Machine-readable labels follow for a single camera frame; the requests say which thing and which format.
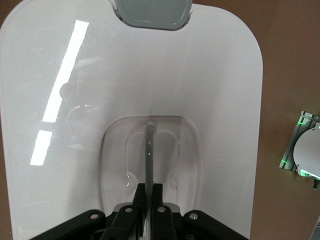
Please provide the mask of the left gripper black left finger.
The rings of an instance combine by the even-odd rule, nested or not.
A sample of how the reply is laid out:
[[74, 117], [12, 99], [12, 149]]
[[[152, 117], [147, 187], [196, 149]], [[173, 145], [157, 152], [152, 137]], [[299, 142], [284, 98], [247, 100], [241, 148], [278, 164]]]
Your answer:
[[35, 237], [34, 240], [138, 240], [144, 234], [146, 191], [138, 184], [132, 202], [116, 205], [110, 215], [85, 211]]

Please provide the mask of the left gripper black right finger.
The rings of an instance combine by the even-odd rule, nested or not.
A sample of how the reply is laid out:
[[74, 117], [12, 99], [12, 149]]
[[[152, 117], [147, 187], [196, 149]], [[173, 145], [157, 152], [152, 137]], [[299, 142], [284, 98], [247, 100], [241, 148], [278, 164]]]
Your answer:
[[245, 240], [246, 237], [200, 210], [181, 215], [176, 204], [163, 202], [163, 185], [151, 197], [152, 240]]

